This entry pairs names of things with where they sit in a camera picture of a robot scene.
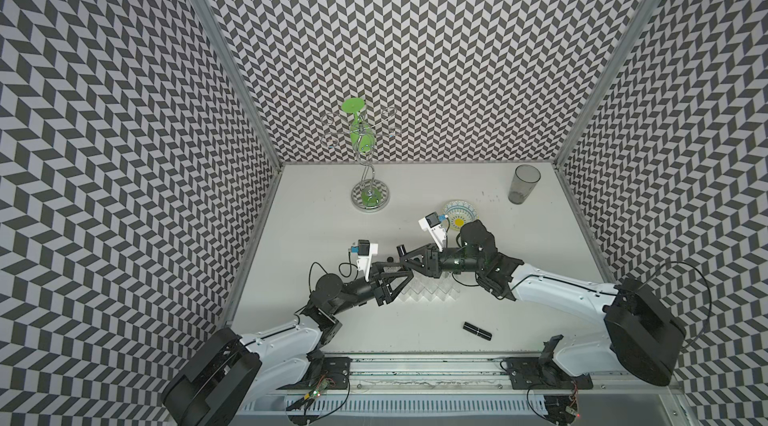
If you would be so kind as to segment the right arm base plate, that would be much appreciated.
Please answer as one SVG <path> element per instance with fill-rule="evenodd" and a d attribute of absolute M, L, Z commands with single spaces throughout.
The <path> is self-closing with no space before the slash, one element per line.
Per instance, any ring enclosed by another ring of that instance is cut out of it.
<path fill-rule="evenodd" d="M 589 374 L 571 376 L 554 362 L 555 347 L 563 340 L 562 335 L 551 337 L 537 357 L 508 357 L 500 361 L 500 367 L 510 379 L 514 390 L 575 390 L 594 388 Z"/>

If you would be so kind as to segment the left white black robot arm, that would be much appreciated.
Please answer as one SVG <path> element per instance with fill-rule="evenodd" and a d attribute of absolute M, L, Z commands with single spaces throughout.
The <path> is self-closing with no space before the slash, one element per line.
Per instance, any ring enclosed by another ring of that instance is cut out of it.
<path fill-rule="evenodd" d="M 339 313 L 389 304 L 413 276 L 405 265 L 379 262 L 350 282 L 321 276 L 293 321 L 260 333 L 216 331 L 167 384 L 162 405 L 177 425 L 229 424 L 244 404 L 301 382 L 340 330 Z"/>

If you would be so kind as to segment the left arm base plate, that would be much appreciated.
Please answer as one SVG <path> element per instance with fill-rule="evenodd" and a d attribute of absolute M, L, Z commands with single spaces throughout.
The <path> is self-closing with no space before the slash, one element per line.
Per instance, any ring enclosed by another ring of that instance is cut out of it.
<path fill-rule="evenodd" d="M 346 390 L 349 386 L 352 359 L 348 356 L 324 357 L 309 363 L 304 376 L 291 388 L 308 391 L 322 379 L 329 379 L 331 390 Z"/>

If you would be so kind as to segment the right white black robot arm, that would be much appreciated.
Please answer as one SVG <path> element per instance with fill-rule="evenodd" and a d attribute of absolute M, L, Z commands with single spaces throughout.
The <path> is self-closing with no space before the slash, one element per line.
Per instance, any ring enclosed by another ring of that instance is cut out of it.
<path fill-rule="evenodd" d="M 479 220 L 461 228 L 456 248 L 448 247 L 442 226 L 420 225 L 433 241 L 412 251 L 398 246 L 404 268 L 433 278 L 468 272 L 498 300 L 541 304 L 595 325 L 551 337 L 539 357 L 543 376 L 625 371 L 653 386 L 670 384 L 686 333 L 650 285 L 631 276 L 595 283 L 547 272 L 500 252 Z"/>

